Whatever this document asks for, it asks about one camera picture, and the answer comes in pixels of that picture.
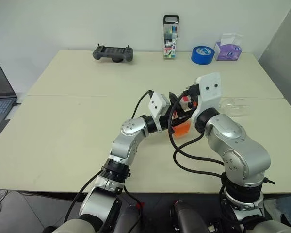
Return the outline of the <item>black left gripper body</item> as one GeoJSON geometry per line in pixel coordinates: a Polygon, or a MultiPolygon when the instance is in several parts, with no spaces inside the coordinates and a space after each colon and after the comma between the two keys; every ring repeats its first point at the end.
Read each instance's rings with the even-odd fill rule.
{"type": "MultiPolygon", "coordinates": [[[[179,125],[183,125],[190,118],[190,115],[182,114],[183,113],[182,109],[183,109],[182,106],[176,107],[176,109],[174,110],[172,114],[172,120],[171,120],[172,131],[176,131],[179,125]]],[[[171,110],[172,110],[172,106],[170,105],[167,108],[166,113],[163,116],[160,116],[160,125],[163,131],[168,129],[168,119],[169,119],[171,110]]]]}

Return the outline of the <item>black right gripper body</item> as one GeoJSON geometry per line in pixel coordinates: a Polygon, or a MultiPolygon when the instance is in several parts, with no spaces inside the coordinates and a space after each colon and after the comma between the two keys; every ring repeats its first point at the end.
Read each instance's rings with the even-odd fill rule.
{"type": "Polygon", "coordinates": [[[186,96],[187,101],[185,102],[186,108],[192,108],[195,106],[195,110],[197,109],[198,106],[198,97],[197,96],[186,96]]]}

